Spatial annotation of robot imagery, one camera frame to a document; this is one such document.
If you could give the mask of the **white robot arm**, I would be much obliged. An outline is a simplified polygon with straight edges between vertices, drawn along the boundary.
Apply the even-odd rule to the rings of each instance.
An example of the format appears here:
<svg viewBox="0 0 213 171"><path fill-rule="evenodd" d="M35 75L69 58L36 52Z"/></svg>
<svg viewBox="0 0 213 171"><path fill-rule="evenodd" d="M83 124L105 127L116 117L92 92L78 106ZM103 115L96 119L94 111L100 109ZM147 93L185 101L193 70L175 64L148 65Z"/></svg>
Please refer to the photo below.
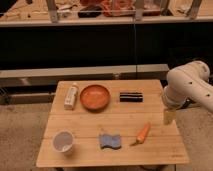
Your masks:
<svg viewBox="0 0 213 171"><path fill-rule="evenodd" d="M202 61L192 61L168 71L162 101L165 105L163 122L169 125L188 99L213 113L213 85L209 84L210 69Z"/></svg>

